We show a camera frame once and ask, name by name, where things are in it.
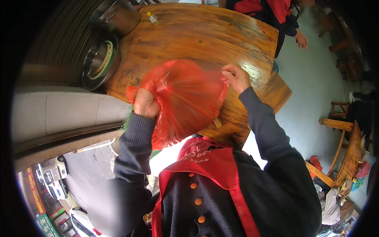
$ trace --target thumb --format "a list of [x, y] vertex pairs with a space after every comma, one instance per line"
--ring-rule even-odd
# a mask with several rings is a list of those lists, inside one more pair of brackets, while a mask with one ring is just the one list
[[224, 77], [226, 77], [228, 80], [230, 81], [234, 81], [236, 80], [236, 77], [233, 76], [230, 72], [228, 71], [221, 71], [221, 73], [224, 75]]

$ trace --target white car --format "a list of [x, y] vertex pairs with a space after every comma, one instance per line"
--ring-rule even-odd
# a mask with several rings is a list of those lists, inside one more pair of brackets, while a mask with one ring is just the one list
[[67, 188], [63, 184], [62, 179], [67, 178], [65, 158], [60, 155], [57, 158], [47, 160], [38, 164], [36, 170], [38, 180], [43, 181], [50, 196], [57, 200], [67, 198]]
[[98, 232], [89, 221], [87, 213], [81, 207], [74, 207], [70, 210], [72, 225], [81, 237], [108, 237]]

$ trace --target person's right hand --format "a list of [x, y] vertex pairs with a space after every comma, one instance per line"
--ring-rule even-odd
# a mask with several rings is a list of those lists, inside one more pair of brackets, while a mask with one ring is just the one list
[[296, 43], [299, 48], [308, 49], [308, 39], [307, 37], [300, 31], [299, 28], [296, 28], [297, 34], [294, 36], [296, 39]]
[[231, 84], [238, 94], [251, 87], [249, 74], [239, 66], [233, 64], [223, 66], [221, 73], [224, 75], [222, 81]]

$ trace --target white shirt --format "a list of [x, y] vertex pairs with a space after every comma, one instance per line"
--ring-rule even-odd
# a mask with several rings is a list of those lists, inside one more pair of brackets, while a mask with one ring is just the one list
[[337, 202], [338, 188], [332, 188], [326, 195], [324, 192], [318, 193], [321, 204], [322, 224], [333, 225], [341, 219], [339, 202]]

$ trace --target green storefront sign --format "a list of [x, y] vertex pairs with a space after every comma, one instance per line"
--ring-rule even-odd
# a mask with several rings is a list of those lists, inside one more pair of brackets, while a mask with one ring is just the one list
[[46, 213], [40, 215], [37, 220], [46, 237], [59, 237]]

